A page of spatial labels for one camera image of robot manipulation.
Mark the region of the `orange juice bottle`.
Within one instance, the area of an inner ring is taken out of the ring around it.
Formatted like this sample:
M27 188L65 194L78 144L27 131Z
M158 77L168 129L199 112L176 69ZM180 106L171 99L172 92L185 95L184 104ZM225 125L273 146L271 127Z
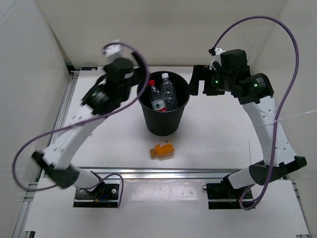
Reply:
M162 143L157 144L154 148L150 149L150 156L155 157L164 157L174 153L174 147L170 139L165 140Z

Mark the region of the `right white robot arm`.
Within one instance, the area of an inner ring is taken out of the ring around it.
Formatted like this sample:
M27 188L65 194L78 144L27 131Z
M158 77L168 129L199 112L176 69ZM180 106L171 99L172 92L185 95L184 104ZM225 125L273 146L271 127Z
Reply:
M190 95L198 94L200 81L204 82L203 94L207 96L229 92L238 99L253 124L263 152L263 160L225 176L220 184L215 185L211 191L216 197L234 198L250 185L264 185L272 148L275 154L270 181L307 165L305 157L295 154L281 124L277 125L277 132L273 132L276 114L273 88L265 74L250 73L244 50L217 48L211 65L195 65L188 88Z

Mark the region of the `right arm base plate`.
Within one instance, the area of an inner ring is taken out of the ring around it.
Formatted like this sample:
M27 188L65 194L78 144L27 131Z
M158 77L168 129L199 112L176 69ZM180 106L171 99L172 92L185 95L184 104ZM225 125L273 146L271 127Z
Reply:
M207 193L209 210L232 210L241 209L239 201L246 187L229 191L221 182L207 183L202 190Z

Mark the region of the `clear bottle white cap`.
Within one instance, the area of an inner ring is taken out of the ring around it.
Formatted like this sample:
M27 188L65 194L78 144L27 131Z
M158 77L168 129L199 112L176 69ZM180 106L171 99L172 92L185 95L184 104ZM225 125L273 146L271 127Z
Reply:
M166 108L169 112L176 110L178 109L178 102L176 98L174 85L169 79L168 73L163 73L161 77L162 77L161 91L165 101Z

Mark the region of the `red label water bottle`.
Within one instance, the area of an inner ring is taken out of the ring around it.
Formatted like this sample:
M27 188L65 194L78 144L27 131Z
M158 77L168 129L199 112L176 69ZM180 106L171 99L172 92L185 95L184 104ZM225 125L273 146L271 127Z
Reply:
M149 85L150 90L151 90L150 102L151 102L153 110L157 111L157 112L166 112L165 101L164 101L159 89L156 87L155 81L150 80L148 82L148 85Z

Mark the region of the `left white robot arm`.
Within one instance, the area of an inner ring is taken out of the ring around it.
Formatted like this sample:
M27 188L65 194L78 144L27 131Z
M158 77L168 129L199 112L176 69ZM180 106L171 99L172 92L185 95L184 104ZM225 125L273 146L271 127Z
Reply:
M127 58L115 59L104 66L104 72L82 98L71 121L77 126L63 132L44 151L32 154L32 159L57 186L63 189L71 186L84 189L92 198L103 195L101 179L73 165L71 160L108 115L129 99L131 87L144 82L146 76L144 66L134 68L132 61Z

